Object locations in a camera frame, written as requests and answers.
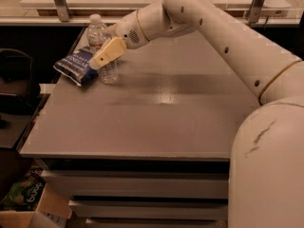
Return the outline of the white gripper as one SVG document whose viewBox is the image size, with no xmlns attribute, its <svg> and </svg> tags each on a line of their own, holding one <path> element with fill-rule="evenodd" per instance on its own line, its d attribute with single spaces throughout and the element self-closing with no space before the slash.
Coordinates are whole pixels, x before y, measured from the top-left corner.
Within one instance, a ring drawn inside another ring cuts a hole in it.
<svg viewBox="0 0 304 228">
<path fill-rule="evenodd" d="M 123 17 L 118 23 L 109 28 L 112 35 L 89 60 L 89 66 L 99 69 L 118 59 L 129 49 L 141 48 L 148 44 L 138 20 L 136 11 Z"/>
</svg>

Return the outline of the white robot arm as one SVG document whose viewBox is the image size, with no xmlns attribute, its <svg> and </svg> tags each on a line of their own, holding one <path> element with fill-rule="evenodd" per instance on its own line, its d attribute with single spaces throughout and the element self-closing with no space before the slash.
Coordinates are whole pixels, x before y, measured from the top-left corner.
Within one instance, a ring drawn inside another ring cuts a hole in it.
<svg viewBox="0 0 304 228">
<path fill-rule="evenodd" d="M 161 0 L 126 15 L 93 56 L 100 68 L 128 49 L 196 29 L 259 107 L 230 150 L 228 228 L 304 228 L 304 62 L 210 0 Z"/>
</svg>

